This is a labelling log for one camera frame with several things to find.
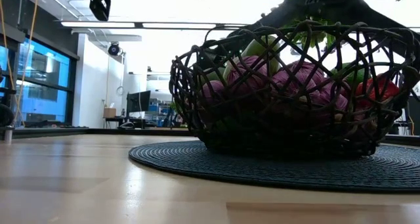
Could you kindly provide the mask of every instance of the table surface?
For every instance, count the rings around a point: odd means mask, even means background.
[[[74,135],[2,143],[1,223],[420,223],[420,195],[235,185],[127,157],[134,146],[195,139]]]

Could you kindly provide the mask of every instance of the round placemat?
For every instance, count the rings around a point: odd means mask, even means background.
[[[215,154],[201,141],[132,148],[152,168],[217,181],[290,189],[420,193],[420,150],[382,145],[357,160],[279,161]]]

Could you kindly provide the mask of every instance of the woven basket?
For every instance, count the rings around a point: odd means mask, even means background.
[[[293,43],[299,33],[305,33],[307,39],[311,39],[320,32],[333,35],[335,42],[324,52],[316,44],[316,56],[308,54],[309,41],[302,49]],[[356,34],[356,39],[349,34]],[[268,35],[276,37],[270,45],[266,44]],[[378,37],[385,37],[385,40],[376,44],[374,41]],[[239,49],[225,49],[227,45],[241,45],[252,39],[266,48],[253,64],[245,62]],[[280,48],[274,51],[273,46],[277,43]],[[346,68],[342,67],[342,46],[338,43],[348,43],[355,52]],[[392,50],[396,44],[403,46],[406,52],[398,63]],[[292,62],[282,58],[289,54],[284,50],[287,46],[300,54],[293,68]],[[206,49],[215,47],[223,53],[222,57],[215,58],[207,53]],[[176,57],[171,67],[169,90],[189,130],[209,150],[285,157],[359,157],[373,154],[378,142],[401,115],[410,91],[420,78],[420,66],[415,64],[415,59],[420,57],[418,49],[419,42],[407,29],[382,30],[363,23],[323,26],[307,20],[296,28],[242,30],[233,37],[206,41],[201,47],[193,46],[191,51]],[[375,62],[373,54],[378,50],[388,56],[387,62]],[[327,56],[337,58],[337,73],[332,74],[323,65]],[[281,86],[269,75],[273,58],[280,63],[280,72],[288,74]],[[302,81],[297,74],[304,63],[310,63],[313,69],[307,80]],[[227,65],[240,75],[238,79],[227,82],[223,78]],[[388,70],[379,75],[375,69],[384,66]],[[259,70],[263,67],[267,67],[266,74]],[[367,72],[362,87],[357,83],[348,84],[349,75],[353,74],[356,79],[358,70]],[[319,71],[324,75],[323,82],[309,87]],[[209,83],[210,74],[218,77],[220,83],[216,86],[222,84],[222,89],[215,87],[214,82]],[[250,83],[252,80],[264,83],[255,87]],[[386,98],[385,92],[392,86],[390,82],[398,86],[398,93]],[[293,84],[294,93],[290,93]],[[362,94],[356,94],[358,86]],[[247,90],[238,93],[243,87]],[[329,103],[315,102],[312,95],[322,90],[328,91]],[[337,101],[342,96],[347,103],[344,108],[338,108]]]

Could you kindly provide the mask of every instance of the security camera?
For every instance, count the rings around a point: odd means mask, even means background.
[[[110,47],[108,48],[108,53],[111,56],[119,56],[123,53],[123,49],[121,49],[121,47],[119,47],[118,45],[118,42],[111,43]]]

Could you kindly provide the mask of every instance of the computer monitor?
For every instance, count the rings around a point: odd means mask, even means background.
[[[150,91],[127,93],[127,115],[131,112],[145,112],[149,110]]]

